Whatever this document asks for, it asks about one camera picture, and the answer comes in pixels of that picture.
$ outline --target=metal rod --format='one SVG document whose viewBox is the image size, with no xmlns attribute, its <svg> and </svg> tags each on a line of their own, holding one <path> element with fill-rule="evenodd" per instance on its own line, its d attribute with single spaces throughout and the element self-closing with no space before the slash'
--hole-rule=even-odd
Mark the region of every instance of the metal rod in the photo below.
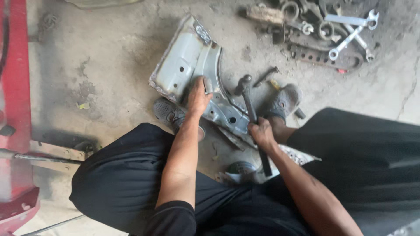
<svg viewBox="0 0 420 236">
<path fill-rule="evenodd" d="M 38 156 L 26 155 L 26 154 L 16 154 L 14 158 L 26 159 L 26 160 L 61 162 L 61 163 L 69 163 L 69 164 L 77 164 L 77 165 L 80 165 L 84 162 L 81 160 L 65 159 L 65 158 L 59 158 L 59 157 L 38 157 Z"/>
<path fill-rule="evenodd" d="M 61 226 L 61 225 L 67 224 L 67 223 L 68 223 L 68 222 L 70 222 L 70 221 L 77 220 L 77 219 L 80 219 L 80 218 L 82 218 L 82 217 L 85 217 L 85 215 L 79 215 L 78 217 L 71 218 L 70 220 L 66 220 L 66 221 L 63 221 L 63 222 L 57 223 L 57 224 L 55 224 L 55 225 L 52 225 L 52 226 L 48 226 L 48 227 L 45 227 L 45 228 L 39 229 L 39 230 L 34 231 L 34 232 L 26 233 L 26 234 L 21 235 L 21 236 L 34 236 L 34 235 L 35 235 L 35 234 L 37 234 L 37 233 L 41 233 L 41 232 L 44 232 L 44 231 L 50 230 L 50 229 L 52 229 L 52 228 L 55 228 L 55 227 L 57 227 L 57 226 Z"/>
</svg>

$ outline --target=concrete floor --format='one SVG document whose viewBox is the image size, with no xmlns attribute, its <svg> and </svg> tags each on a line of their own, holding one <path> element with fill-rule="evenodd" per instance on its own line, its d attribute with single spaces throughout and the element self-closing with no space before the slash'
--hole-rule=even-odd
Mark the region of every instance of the concrete floor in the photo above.
<svg viewBox="0 0 420 236">
<path fill-rule="evenodd" d="M 37 32 L 44 14 L 59 18 L 42 42 L 29 44 L 33 139 L 68 147 L 87 139 L 104 147 L 142 122 L 169 131 L 152 114 L 152 103 L 159 94 L 148 86 L 148 78 L 187 12 L 224 47 L 220 75 L 228 90 L 246 73 L 257 77 L 269 66 L 278 66 L 277 81 L 302 88 L 301 108 L 308 117 L 330 106 L 420 125 L 420 89 L 416 88 L 420 2 L 353 2 L 358 14 L 361 9 L 379 10 L 377 29 L 361 35 L 369 45 L 379 42 L 381 46 L 374 50 L 377 60 L 373 63 L 341 75 L 331 68 L 290 59 L 281 53 L 283 46 L 273 46 L 271 37 L 259 33 L 255 23 L 236 14 L 238 7 L 254 4 L 254 0 L 145 0 L 96 10 L 80 10 L 62 0 L 28 0 L 29 34 Z M 254 92 L 257 107 L 267 92 L 272 92 L 267 84 Z M 88 102 L 91 108 L 79 110 L 77 102 Z M 291 116 L 288 124 L 300 127 L 306 120 Z M 200 143 L 199 170 L 209 176 L 243 156 L 255 156 L 251 150 L 242 153 L 216 142 L 213 133 L 209 128 L 209 135 Z M 216 149 L 220 157 L 213 160 Z M 258 165 L 257 158 L 250 160 Z M 80 214 L 68 200 L 73 173 L 34 170 L 41 187 L 41 210 L 17 235 Z M 126 233 L 83 218 L 40 235 Z"/>
</svg>

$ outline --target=hammer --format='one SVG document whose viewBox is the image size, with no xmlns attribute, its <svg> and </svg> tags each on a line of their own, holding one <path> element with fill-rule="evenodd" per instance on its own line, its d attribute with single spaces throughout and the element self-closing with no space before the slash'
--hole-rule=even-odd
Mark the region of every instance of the hammer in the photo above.
<svg viewBox="0 0 420 236">
<path fill-rule="evenodd" d="M 257 114 L 255 113 L 254 105 L 252 104 L 252 101 L 250 98 L 251 89 L 249 87 L 250 87 L 251 81 L 252 81 L 252 77 L 250 75 L 245 75 L 244 77 L 242 77 L 238 82 L 238 86 L 236 87 L 234 94 L 236 96 L 242 95 L 244 97 L 245 105 L 248 110 L 249 120 L 254 124 L 258 124 L 258 117 L 257 117 Z M 273 173 L 271 172 L 267 153 L 265 153 L 262 149 L 260 149 L 260 147 L 258 147 L 258 152 L 260 153 L 261 163 L 262 163 L 265 176 L 272 176 Z"/>
</svg>

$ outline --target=wrench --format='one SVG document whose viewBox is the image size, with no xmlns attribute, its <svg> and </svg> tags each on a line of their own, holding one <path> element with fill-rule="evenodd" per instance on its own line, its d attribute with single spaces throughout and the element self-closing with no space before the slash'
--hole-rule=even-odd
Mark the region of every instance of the wrench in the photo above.
<svg viewBox="0 0 420 236">
<path fill-rule="evenodd" d="M 333 6 L 334 10 L 337 12 L 338 16 L 341 16 L 341 5 L 339 3 L 334 4 Z M 349 33 L 352 33 L 354 31 L 353 27 L 349 24 L 343 24 L 344 27 L 349 31 Z M 360 35 L 356 35 L 354 39 L 360 44 L 360 46 L 365 50 L 366 52 L 366 61 L 371 62 L 375 59 L 375 56 L 370 52 L 370 49 L 367 45 L 367 43 L 360 37 Z"/>
<path fill-rule="evenodd" d="M 374 30 L 378 26 L 378 18 L 379 18 L 379 13 L 375 15 L 375 10 L 373 9 L 369 12 L 369 16 L 366 19 L 328 14 L 324 18 L 324 20 L 337 22 L 337 23 L 343 23 L 343 24 L 349 24 L 349 25 L 363 26 L 363 27 L 368 27 L 370 30 Z"/>
<path fill-rule="evenodd" d="M 357 27 L 343 42 L 341 42 L 340 45 L 337 46 L 337 48 L 333 48 L 329 52 L 329 56 L 331 60 L 337 60 L 339 57 L 339 53 L 341 50 L 343 50 L 347 45 L 363 30 L 363 26 Z"/>
<path fill-rule="evenodd" d="M 302 31 L 302 33 L 306 35 L 309 35 L 314 32 L 314 27 L 306 21 L 303 21 L 302 23 L 299 23 L 297 21 L 287 21 L 286 24 Z"/>
</svg>

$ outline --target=black pants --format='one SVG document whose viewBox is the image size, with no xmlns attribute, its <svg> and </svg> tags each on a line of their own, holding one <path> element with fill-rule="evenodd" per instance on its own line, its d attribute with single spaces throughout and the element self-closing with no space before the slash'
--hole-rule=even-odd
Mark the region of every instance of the black pants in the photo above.
<svg viewBox="0 0 420 236">
<path fill-rule="evenodd" d="M 141 235 L 173 139 L 155 125 L 140 124 L 80 166 L 70 200 L 94 220 Z M 385 236 L 420 218 L 419 126 L 327 108 L 287 144 L 322 158 L 303 167 L 337 196 L 365 235 Z M 197 224 L 256 193 L 293 204 L 281 176 L 262 185 L 227 187 L 197 172 Z"/>
</svg>

